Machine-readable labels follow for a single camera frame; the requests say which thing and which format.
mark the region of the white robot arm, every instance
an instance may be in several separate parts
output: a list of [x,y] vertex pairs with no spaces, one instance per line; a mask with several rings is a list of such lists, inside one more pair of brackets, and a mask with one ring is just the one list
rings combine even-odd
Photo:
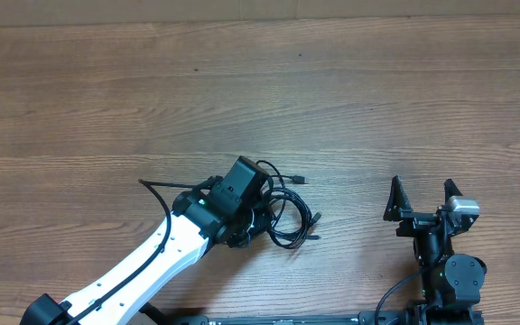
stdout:
[[[282,187],[275,188],[266,163],[276,172]],[[291,177],[292,181],[305,179]],[[245,247],[267,231],[284,248],[296,248],[310,239],[314,218],[298,194],[284,186],[283,176],[272,164],[239,157],[226,177],[210,177],[182,192],[172,211],[153,186],[179,184],[140,181],[160,201],[166,219],[133,253],[85,289],[56,303],[44,294],[25,311],[20,325],[126,325],[147,302],[186,267],[198,262],[215,244]],[[263,186],[268,183],[268,190]],[[288,200],[300,211],[302,226],[292,232],[276,231],[282,211],[272,205]],[[290,243],[283,244],[278,239]]]

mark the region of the wooden surface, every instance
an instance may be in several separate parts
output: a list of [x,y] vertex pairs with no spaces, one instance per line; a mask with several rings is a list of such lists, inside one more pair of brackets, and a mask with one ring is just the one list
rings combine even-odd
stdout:
[[147,238],[162,212],[138,178],[193,183],[240,154],[311,178],[294,188],[322,211],[322,240],[217,247],[156,306],[374,308],[415,270],[411,239],[382,220],[399,173],[419,211],[442,204],[449,177],[477,198],[481,217],[454,248],[488,264],[488,323],[520,321],[513,15],[0,29],[0,324],[42,293],[79,290]]
[[0,0],[0,27],[520,14],[520,0]]

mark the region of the black cable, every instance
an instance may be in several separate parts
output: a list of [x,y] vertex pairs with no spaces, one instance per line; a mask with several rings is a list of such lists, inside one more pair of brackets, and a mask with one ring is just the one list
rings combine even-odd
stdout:
[[[266,164],[270,166],[272,170],[276,173],[276,175],[272,175],[272,178],[278,179],[281,187],[274,187],[274,181],[272,178],[268,179],[268,190],[264,193],[265,197],[265,213],[268,215],[269,222],[266,226],[266,232],[272,239],[272,241],[279,247],[286,249],[294,249],[298,248],[304,241],[309,238],[308,231],[316,221],[320,218],[320,213],[317,213],[312,216],[312,212],[308,205],[302,200],[300,195],[293,190],[287,189],[286,184],[284,183],[284,178],[289,178],[292,181],[302,180],[304,182],[304,178],[302,176],[286,176],[282,175],[278,169],[268,161],[259,160],[256,164]],[[282,202],[282,206],[280,207],[280,211],[277,214],[274,214],[272,210],[272,206],[277,202]],[[286,233],[280,230],[277,230],[276,227],[280,222],[280,219],[283,215],[284,209],[286,207],[286,202],[291,202],[294,207],[298,209],[301,217],[301,225],[298,229],[293,232]],[[310,239],[318,239],[319,237],[310,237]],[[281,240],[289,241],[290,243],[282,243]]]
[[404,278],[403,280],[401,280],[401,282],[395,284],[395,286],[390,288],[390,290],[385,293],[383,298],[380,300],[380,302],[378,302],[378,305],[376,306],[376,310],[375,310],[375,325],[379,325],[379,323],[378,323],[378,314],[380,313],[380,309],[382,308],[382,306],[385,303],[385,301],[388,298],[388,296],[393,294],[396,290],[398,290],[403,285],[405,285],[405,284],[411,282],[412,280],[416,279],[417,276],[422,275],[422,274],[426,273],[427,271],[429,271],[431,269],[432,269],[432,267],[430,265],[429,266],[425,266],[424,268],[419,270],[419,272]]
[[425,267],[421,268],[421,270],[419,270],[419,272],[417,272],[417,273],[415,273],[413,275],[410,275],[410,276],[404,278],[401,282],[395,284],[395,286],[390,288],[390,290],[388,290],[385,293],[385,295],[380,300],[380,302],[378,302],[378,305],[376,306],[376,309],[375,309],[375,325],[380,325],[378,323],[378,314],[380,313],[380,309],[383,307],[383,304],[385,303],[386,299],[391,294],[393,294],[401,286],[403,286],[403,285],[411,282],[412,280],[414,280],[417,276],[423,275],[427,271],[432,270],[441,261],[442,257],[446,253],[446,247],[447,247],[448,242],[449,242],[449,232],[447,230],[447,217],[446,217],[446,214],[444,216],[442,216],[442,233],[443,233],[442,249],[441,249],[439,255],[437,256],[437,258],[435,258],[434,261],[432,261],[432,263],[430,263],[430,264],[426,265]]
[[161,181],[143,181],[143,182],[144,182],[144,186],[147,184],[150,186],[173,187],[173,188],[179,188],[179,189],[193,189],[194,187],[196,187],[196,185],[167,183],[167,182],[161,182]]
[[170,232],[172,231],[172,214],[170,212],[170,209],[168,209],[168,205],[162,199],[162,196],[152,187],[152,182],[143,181],[143,180],[139,180],[139,182],[142,185],[144,185],[154,195],[154,197],[156,199],[158,199],[158,201],[162,205],[163,210],[165,212],[166,232],[163,236],[162,242],[160,243],[160,245],[158,245],[158,247],[152,253],[152,255],[150,255],[150,257],[148,257],[148,259],[145,260],[145,262],[142,265],[140,265],[140,267],[138,267],[133,273],[128,275],[124,279],[124,281],[122,281],[121,283],[116,285],[113,289],[111,289],[109,292],[104,294],[101,298],[96,299],[94,301],[94,303],[89,305],[89,307],[87,307],[84,311],[82,311],[77,316],[75,316],[73,319],[71,319],[66,325],[75,325],[78,323],[78,321],[80,321],[82,318],[86,317],[93,310],[99,311],[99,309],[101,309],[102,303],[104,303],[112,295],[117,293],[120,289],[122,289],[124,286],[126,286],[128,283],[130,283],[132,280],[134,280],[134,278],[136,278],[136,276],[139,275],[160,253],[163,253],[166,242],[168,241],[168,238],[170,237]]

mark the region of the cable connector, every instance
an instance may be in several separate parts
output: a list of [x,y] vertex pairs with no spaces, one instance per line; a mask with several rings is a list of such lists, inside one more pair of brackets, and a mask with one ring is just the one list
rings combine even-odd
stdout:
[[312,225],[314,225],[316,223],[316,221],[318,221],[320,219],[320,217],[322,217],[322,214],[320,212],[316,212],[314,217],[312,217]]
[[308,184],[308,177],[294,175],[290,178],[295,184]]

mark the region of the wooden table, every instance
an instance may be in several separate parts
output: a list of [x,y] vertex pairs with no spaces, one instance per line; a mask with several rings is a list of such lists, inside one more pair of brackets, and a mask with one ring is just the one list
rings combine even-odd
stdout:
[[240,154],[311,178],[294,189],[322,211],[322,240],[217,247],[157,307],[373,309],[416,268],[412,240],[382,220],[399,173],[418,211],[443,203],[447,178],[478,200],[454,248],[487,262],[488,324],[520,323],[512,15],[0,29],[0,324],[93,282],[149,236],[163,214],[138,178],[202,181]]

